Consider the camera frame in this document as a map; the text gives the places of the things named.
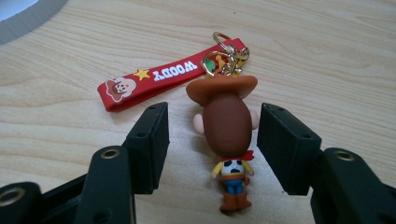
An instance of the yellow star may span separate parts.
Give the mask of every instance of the yellow star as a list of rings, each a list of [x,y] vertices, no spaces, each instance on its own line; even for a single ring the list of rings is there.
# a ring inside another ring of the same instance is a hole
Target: yellow star
[[[134,76],[139,77],[139,81],[141,81],[143,78],[149,77],[148,71],[149,71],[149,70],[142,70],[142,69],[138,68],[138,69],[137,69],[137,72],[134,73]]]

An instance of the black plastic part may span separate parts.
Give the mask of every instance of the black plastic part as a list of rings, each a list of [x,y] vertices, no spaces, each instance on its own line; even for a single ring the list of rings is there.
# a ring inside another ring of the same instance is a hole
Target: black plastic part
[[[45,194],[29,182],[0,188],[0,224],[135,223],[134,189],[159,187],[169,145],[167,103],[150,106],[124,145],[102,148],[87,175]]]
[[[151,105],[128,133],[134,194],[151,194],[159,187],[169,145],[168,105]]]
[[[320,143],[288,110],[262,104],[257,146],[289,195],[308,193],[310,164],[320,153]]]
[[[76,224],[135,223],[128,150],[104,147],[92,156]]]
[[[71,224],[74,222],[85,177],[86,175],[82,175],[43,194],[42,204],[45,213],[41,224]]]
[[[311,196],[311,208],[317,224],[333,224],[338,217],[338,211],[320,170],[319,164],[322,159],[323,152],[320,151],[317,159],[312,161],[311,187],[314,191]]]
[[[360,156],[341,148],[328,148],[319,169],[336,207],[334,223],[396,223],[394,196]],[[314,192],[321,189],[314,186]],[[327,212],[329,207],[321,210]],[[323,221],[326,220],[316,217],[317,223]]]
[[[7,185],[0,189],[0,223],[37,223],[41,216],[40,187],[31,182]]]

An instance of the figurine head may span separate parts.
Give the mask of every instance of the figurine head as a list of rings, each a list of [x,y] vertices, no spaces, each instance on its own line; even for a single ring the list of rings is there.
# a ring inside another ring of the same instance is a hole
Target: figurine head
[[[256,87],[257,78],[214,76],[191,82],[187,94],[204,107],[195,116],[194,127],[204,133],[207,143],[221,157],[242,156],[250,145],[251,130],[259,118],[242,101]]]

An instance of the blue jeans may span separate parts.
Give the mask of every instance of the blue jeans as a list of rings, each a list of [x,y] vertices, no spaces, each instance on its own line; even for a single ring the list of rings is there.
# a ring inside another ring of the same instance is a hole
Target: blue jeans
[[[243,179],[239,180],[226,180],[224,184],[228,188],[228,192],[230,194],[240,194],[242,193],[242,183],[244,182]]]

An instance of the red lanyard strap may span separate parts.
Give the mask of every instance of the red lanyard strap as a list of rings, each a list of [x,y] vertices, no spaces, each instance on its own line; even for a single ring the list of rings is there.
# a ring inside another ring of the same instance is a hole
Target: red lanyard strap
[[[244,43],[239,38],[227,39],[224,45],[233,45],[236,49],[243,49]],[[137,69],[137,72],[110,79],[98,87],[98,92],[108,112],[120,112],[134,105],[171,90],[191,79],[205,74],[201,66],[202,59],[212,51],[223,48],[216,45],[203,50],[188,58],[174,63],[168,63],[150,69]]]

